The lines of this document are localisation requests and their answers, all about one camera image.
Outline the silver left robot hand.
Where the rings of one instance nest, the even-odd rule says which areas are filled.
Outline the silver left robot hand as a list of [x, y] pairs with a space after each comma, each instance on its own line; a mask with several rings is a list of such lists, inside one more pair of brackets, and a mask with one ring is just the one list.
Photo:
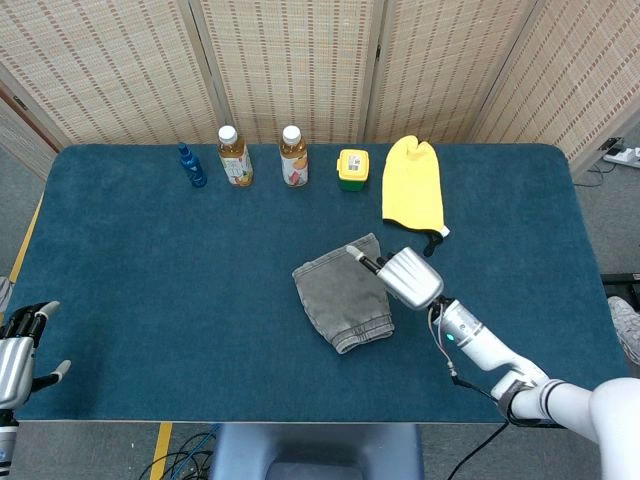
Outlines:
[[59, 307], [59, 301], [21, 307], [0, 327], [0, 412], [21, 408], [33, 393], [60, 383], [71, 368], [66, 359], [47, 375], [33, 374], [44, 329]]

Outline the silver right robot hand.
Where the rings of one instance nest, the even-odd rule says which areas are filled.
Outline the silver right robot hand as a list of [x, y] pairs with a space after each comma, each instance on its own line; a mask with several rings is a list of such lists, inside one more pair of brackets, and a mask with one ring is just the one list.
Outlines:
[[381, 280], [394, 298], [411, 310], [427, 310], [443, 292], [441, 276], [410, 247], [405, 247], [383, 265], [374, 262], [353, 245], [347, 245], [345, 251]]

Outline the grey shorts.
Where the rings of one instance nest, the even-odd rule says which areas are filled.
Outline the grey shorts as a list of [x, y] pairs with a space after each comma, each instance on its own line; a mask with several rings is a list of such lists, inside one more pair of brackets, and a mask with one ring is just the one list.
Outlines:
[[345, 246], [304, 263], [292, 278], [311, 324], [337, 353], [394, 333], [384, 284]]

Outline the green container yellow lid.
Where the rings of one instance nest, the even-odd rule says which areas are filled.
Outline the green container yellow lid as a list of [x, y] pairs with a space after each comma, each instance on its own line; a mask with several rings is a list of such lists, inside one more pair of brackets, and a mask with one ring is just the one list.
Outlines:
[[369, 177], [370, 159], [366, 150], [342, 149], [336, 163], [339, 187], [343, 191], [361, 191]]

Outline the blue carpet table cover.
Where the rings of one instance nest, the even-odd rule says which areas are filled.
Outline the blue carpet table cover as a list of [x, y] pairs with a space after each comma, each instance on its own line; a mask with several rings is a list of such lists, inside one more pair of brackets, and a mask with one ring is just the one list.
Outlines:
[[[426, 317], [391, 305], [389, 338], [338, 354], [303, 311], [292, 273], [373, 234], [383, 253], [425, 238], [381, 218], [387, 145], [362, 191], [341, 190], [336, 145], [310, 150], [307, 185], [254, 145], [232, 186], [195, 149], [193, 187], [173, 145], [74, 145], [51, 169], [11, 307], [57, 300], [36, 353], [64, 380], [23, 420], [488, 422], [491, 402], [452, 384]], [[563, 153], [543, 144], [441, 144], [450, 235], [430, 264], [502, 341], [584, 388], [626, 374]]]

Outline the tea bottle peach label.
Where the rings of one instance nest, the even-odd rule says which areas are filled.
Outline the tea bottle peach label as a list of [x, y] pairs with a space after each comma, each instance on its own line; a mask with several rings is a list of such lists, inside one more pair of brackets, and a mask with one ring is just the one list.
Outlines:
[[299, 127], [286, 126], [279, 143], [281, 169], [285, 183], [291, 187], [301, 187], [308, 182], [307, 142]]

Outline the blue-grey robot torso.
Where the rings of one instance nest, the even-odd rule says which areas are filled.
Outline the blue-grey robot torso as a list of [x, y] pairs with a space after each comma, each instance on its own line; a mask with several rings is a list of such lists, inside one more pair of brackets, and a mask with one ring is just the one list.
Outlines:
[[424, 480], [415, 424], [227, 423], [209, 480]]

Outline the tea bottle pineapple label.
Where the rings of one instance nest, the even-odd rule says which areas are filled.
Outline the tea bottle pineapple label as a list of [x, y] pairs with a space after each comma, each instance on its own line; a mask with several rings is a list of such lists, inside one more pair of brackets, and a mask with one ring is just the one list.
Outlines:
[[218, 154], [229, 182], [248, 187], [253, 181], [253, 166], [244, 138], [231, 125], [218, 130]]

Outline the black equipment base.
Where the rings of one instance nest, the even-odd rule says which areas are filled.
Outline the black equipment base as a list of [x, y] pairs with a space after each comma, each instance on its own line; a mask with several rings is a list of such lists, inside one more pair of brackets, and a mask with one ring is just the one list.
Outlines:
[[640, 273], [602, 274], [601, 281], [608, 295], [640, 298]]

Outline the woven folding screen panel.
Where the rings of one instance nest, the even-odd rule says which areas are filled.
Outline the woven folding screen panel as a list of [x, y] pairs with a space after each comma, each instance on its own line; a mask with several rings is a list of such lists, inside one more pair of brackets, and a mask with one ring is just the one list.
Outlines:
[[535, 0], [470, 137], [560, 149], [572, 174], [640, 113], [640, 0]]
[[383, 0], [364, 138], [464, 143], [540, 0]]
[[0, 0], [0, 79], [62, 145], [212, 144], [190, 0]]
[[46, 181], [61, 145], [0, 80], [0, 147]]
[[386, 0], [189, 0], [223, 122], [251, 144], [287, 125], [365, 139]]

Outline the grey sneaker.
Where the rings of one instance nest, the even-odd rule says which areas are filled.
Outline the grey sneaker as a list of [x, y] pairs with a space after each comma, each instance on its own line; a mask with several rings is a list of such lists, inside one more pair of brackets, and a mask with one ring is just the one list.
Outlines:
[[623, 351], [631, 362], [640, 366], [640, 313], [621, 297], [611, 296], [607, 302]]

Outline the blue spray bottle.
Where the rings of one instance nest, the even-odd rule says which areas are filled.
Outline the blue spray bottle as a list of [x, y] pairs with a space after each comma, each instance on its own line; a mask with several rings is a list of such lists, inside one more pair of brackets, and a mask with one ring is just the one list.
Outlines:
[[180, 164], [191, 185], [196, 188], [204, 187], [207, 184], [207, 176], [202, 168], [199, 158], [185, 143], [178, 144], [178, 151], [180, 155]]

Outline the white power strip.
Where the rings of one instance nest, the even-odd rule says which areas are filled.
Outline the white power strip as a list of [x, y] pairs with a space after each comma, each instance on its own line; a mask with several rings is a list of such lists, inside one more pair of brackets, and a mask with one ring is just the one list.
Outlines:
[[640, 169], [640, 147], [611, 147], [602, 157], [605, 162]]

